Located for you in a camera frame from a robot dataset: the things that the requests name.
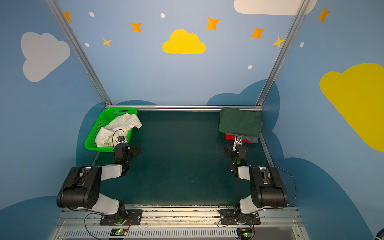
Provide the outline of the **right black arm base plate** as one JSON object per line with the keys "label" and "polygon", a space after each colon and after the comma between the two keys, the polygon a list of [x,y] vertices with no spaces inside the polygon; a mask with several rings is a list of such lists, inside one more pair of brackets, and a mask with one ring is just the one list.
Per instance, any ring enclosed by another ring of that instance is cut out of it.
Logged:
{"label": "right black arm base plate", "polygon": [[237,212],[235,209],[219,209],[220,215],[219,225],[260,225],[261,220],[258,213],[256,214],[243,214]]}

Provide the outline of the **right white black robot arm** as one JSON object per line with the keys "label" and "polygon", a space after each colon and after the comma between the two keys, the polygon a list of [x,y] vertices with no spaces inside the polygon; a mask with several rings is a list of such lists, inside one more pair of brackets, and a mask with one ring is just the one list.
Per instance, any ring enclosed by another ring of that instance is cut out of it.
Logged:
{"label": "right white black robot arm", "polygon": [[248,165],[248,148],[243,145],[225,147],[224,153],[232,159],[231,173],[250,183],[250,195],[236,205],[236,215],[254,215],[261,210],[289,206],[288,194],[277,167]]}

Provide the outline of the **dark green t-shirt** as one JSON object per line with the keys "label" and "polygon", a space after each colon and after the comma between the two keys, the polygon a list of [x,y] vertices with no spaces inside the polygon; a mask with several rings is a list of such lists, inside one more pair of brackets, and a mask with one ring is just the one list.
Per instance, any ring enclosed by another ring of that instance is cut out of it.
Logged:
{"label": "dark green t-shirt", "polygon": [[262,112],[223,108],[220,113],[219,131],[225,134],[258,137],[261,132]]}

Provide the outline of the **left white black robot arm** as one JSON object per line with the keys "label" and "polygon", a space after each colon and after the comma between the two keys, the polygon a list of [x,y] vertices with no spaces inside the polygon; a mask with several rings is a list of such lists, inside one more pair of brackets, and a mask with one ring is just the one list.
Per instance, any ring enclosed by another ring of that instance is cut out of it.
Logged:
{"label": "left white black robot arm", "polygon": [[101,183],[127,174],[132,158],[142,153],[139,144],[119,143],[114,147],[114,161],[110,165],[73,167],[57,196],[57,206],[72,211],[88,210],[106,216],[126,218],[122,201],[101,193]]}

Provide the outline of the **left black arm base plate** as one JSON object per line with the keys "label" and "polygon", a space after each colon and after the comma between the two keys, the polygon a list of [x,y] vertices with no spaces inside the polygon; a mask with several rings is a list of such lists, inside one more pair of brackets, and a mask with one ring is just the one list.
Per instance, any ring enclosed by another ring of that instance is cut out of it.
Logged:
{"label": "left black arm base plate", "polygon": [[100,226],[138,226],[142,219],[142,210],[118,211],[114,215],[103,216]]}

